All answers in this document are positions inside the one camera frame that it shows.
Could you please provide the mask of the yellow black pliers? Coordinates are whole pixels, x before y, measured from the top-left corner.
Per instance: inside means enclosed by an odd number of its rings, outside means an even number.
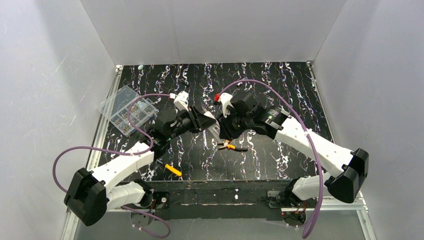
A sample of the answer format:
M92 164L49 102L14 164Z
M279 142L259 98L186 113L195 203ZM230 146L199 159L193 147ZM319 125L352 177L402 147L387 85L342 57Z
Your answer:
M223 142L218 143L219 147L218 150L233 150L235 152L247 152L249 149L248 148L243 148L243 147L237 147L233 144L231 144L230 140L225 140Z

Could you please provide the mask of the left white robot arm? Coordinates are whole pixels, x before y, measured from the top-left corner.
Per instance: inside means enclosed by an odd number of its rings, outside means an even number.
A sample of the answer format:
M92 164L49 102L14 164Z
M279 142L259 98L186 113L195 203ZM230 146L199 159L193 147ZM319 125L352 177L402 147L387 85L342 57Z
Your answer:
M79 169L65 195L65 205L84 225L92 226L109 210L141 203L151 188L140 180L124 185L121 181L162 157L172 139L186 132L202 132L216 122L209 111L203 113L194 106L179 113L173 109L161 111L147 132L150 137L141 137L127 152L100 167Z

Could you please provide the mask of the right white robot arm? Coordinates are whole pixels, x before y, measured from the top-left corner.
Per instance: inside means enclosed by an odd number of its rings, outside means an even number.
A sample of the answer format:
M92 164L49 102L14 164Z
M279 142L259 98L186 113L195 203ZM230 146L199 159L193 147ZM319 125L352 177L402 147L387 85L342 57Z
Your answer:
M341 147L310 129L303 129L283 108L277 105L264 108L249 92L217 94L214 103L220 105L222 111L217 118L219 138L230 141L253 130L319 160L326 173L294 179L283 192L283 198L301 202L322 193L324 197L331 196L347 204L355 201L369 173L367 151Z

